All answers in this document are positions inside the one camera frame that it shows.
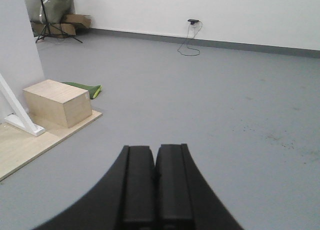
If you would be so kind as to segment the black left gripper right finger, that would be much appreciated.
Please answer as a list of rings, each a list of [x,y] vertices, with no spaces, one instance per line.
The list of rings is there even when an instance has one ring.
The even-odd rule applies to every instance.
[[[241,230],[195,164],[187,144],[163,144],[156,158],[163,230]]]

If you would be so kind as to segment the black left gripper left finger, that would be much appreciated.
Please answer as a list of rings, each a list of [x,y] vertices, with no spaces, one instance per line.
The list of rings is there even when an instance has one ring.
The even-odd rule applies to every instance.
[[[124,146],[104,176],[38,230],[156,229],[154,160],[148,146]]]

